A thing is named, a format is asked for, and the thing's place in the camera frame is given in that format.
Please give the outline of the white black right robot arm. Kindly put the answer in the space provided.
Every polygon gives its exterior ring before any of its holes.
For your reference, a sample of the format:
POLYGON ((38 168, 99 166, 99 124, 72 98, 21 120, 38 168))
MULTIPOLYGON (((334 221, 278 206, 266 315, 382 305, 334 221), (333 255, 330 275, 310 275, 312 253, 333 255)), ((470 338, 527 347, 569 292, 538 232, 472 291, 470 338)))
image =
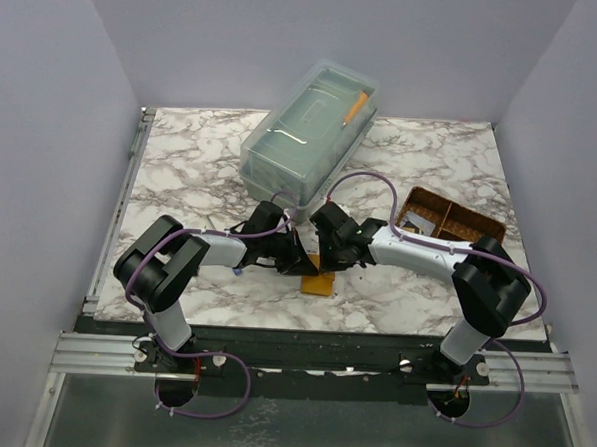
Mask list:
POLYGON ((454 287, 463 318, 431 360, 433 375, 447 384, 465 375, 467 363, 488 340, 506 332, 531 293, 525 271, 490 236, 470 244, 399 231, 375 218, 359 224, 333 201, 315 211, 310 221, 324 272, 393 266, 454 287))

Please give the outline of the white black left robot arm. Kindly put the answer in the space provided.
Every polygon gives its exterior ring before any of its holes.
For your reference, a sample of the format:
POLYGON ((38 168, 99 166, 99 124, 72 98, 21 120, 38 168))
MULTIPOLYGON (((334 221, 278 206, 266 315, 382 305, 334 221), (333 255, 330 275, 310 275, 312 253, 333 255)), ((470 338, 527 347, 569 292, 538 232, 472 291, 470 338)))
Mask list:
POLYGON ((158 358, 172 372, 190 365, 193 332, 179 298, 200 268, 268 267, 280 275, 314 276, 317 266, 305 252, 291 217, 272 201, 260 202, 248 220, 228 231, 185 229, 171 216, 160 216, 116 261, 114 278, 129 303, 141 309, 145 323, 161 342, 158 358))

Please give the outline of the grey credit card stack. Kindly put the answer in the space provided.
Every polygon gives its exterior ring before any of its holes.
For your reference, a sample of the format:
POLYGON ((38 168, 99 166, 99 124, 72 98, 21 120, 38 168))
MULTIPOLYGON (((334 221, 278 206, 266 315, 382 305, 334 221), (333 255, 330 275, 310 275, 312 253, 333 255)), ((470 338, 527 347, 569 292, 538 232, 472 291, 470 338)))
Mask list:
POLYGON ((407 211, 402 218, 400 227, 417 235, 432 236, 436 225, 411 211, 407 211))

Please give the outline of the tan card holder wallet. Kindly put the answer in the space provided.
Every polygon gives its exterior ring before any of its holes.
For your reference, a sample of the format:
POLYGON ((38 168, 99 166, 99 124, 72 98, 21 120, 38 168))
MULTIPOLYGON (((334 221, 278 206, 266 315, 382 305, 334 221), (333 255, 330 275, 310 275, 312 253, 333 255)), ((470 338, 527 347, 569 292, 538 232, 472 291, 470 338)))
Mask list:
POLYGON ((300 281, 300 292, 305 295, 330 297, 333 293, 335 278, 334 272, 303 276, 300 281))

